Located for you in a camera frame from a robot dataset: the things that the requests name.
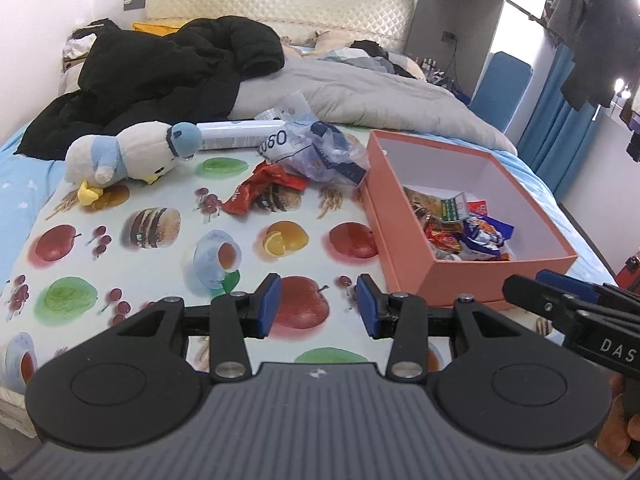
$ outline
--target red snack wrapper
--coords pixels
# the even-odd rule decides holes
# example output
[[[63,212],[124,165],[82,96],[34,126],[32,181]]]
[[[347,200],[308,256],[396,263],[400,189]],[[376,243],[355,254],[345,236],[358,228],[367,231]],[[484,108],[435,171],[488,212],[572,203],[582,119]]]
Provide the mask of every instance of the red snack wrapper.
[[[292,187],[302,191],[306,188],[308,178],[287,173],[277,164],[261,162],[254,169],[254,174],[236,188],[233,195],[222,205],[222,211],[232,215],[245,215],[254,199],[271,184]]]
[[[469,211],[476,213],[477,215],[489,216],[489,211],[486,207],[486,200],[475,200],[474,202],[467,202]]]

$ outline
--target blue chair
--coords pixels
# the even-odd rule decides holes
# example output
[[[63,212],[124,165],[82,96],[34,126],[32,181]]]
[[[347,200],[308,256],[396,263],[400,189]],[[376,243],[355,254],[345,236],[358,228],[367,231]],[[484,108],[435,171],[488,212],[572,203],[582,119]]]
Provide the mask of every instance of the blue chair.
[[[505,52],[496,52],[469,109],[504,133],[532,74],[530,64]]]

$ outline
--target blue hat on plush toy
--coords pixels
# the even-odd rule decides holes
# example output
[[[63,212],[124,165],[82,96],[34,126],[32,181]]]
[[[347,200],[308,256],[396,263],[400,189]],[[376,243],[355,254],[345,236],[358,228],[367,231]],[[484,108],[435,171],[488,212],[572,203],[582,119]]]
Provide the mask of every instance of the blue hat on plush toy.
[[[202,132],[195,124],[174,124],[167,130],[166,142],[175,156],[192,157],[202,147]]]

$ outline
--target gray jacket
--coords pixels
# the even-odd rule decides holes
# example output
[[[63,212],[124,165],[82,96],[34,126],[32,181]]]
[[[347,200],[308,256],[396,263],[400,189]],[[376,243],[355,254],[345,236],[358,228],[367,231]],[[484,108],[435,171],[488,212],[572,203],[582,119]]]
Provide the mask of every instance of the gray jacket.
[[[547,27],[571,49],[575,48],[578,32],[590,4],[591,0],[554,0],[551,6],[553,13]]]

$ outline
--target blue curtain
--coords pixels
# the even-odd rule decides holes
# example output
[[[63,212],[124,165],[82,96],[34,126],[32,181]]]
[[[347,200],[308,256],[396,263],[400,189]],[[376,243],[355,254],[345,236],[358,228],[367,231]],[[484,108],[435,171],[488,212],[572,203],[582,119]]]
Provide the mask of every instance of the blue curtain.
[[[518,156],[558,202],[577,176],[604,115],[602,108],[596,114],[588,103],[577,112],[564,99],[560,87],[574,67],[573,54],[565,44],[556,50],[538,104],[518,143]]]

